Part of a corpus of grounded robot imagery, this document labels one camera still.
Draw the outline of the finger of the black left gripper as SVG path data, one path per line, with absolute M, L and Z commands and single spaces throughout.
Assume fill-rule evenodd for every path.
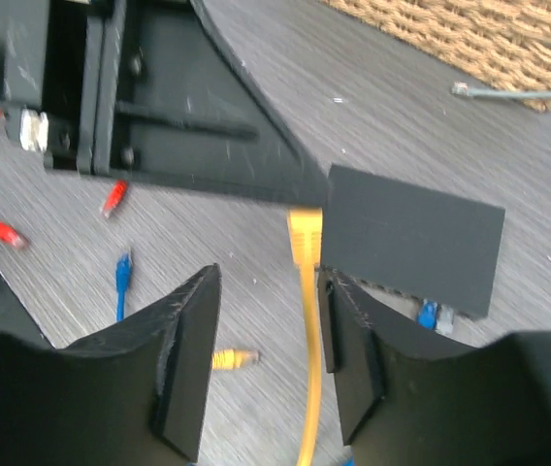
M 329 183 L 201 1 L 119 1 L 105 25 L 105 169 L 320 207 Z

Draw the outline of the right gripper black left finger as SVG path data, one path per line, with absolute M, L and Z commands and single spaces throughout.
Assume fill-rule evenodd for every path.
M 52 349 L 0 329 L 0 465 L 186 465 L 200 449 L 221 271 Z

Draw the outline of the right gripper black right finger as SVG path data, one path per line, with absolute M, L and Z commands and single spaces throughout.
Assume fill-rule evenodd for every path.
M 324 269 L 318 297 L 340 429 L 358 465 L 551 465 L 551 331 L 475 348 Z

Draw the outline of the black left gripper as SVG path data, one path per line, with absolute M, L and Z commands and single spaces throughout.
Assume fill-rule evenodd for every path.
M 48 169 L 74 171 L 87 24 L 108 1 L 0 1 L 0 111 L 9 138 Z

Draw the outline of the black network switch box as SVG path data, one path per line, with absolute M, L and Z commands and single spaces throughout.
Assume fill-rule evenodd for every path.
M 329 180 L 322 265 L 471 319 L 489 314 L 503 208 L 340 165 Z

